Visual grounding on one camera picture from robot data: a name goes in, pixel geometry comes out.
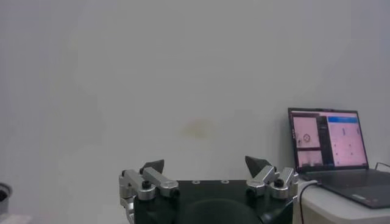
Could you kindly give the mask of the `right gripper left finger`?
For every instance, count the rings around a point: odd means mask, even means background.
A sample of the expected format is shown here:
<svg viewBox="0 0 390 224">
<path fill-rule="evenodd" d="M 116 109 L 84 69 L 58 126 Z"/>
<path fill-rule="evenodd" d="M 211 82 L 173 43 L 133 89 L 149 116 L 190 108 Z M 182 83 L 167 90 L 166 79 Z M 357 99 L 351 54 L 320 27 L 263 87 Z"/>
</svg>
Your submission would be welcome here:
<svg viewBox="0 0 390 224">
<path fill-rule="evenodd" d="M 139 171 L 123 170 L 119 175 L 119 197 L 129 200 L 137 197 L 141 201 L 153 200 L 157 194 L 166 198 L 180 196 L 179 182 L 163 175 L 163 159 L 147 162 Z"/>
</svg>

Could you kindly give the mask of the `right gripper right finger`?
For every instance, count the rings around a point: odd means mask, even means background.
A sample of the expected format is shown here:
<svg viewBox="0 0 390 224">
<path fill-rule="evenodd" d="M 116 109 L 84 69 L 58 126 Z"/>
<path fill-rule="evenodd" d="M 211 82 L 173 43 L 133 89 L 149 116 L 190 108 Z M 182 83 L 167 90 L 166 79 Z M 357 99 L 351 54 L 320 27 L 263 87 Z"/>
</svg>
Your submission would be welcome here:
<svg viewBox="0 0 390 224">
<path fill-rule="evenodd" d="M 296 198 L 298 194 L 298 173 L 292 167 L 278 171 L 266 159 L 245 156 L 247 168 L 251 174 L 246 180 L 247 193 L 252 197 L 262 197 L 270 191 L 272 198 L 286 200 Z"/>
</svg>

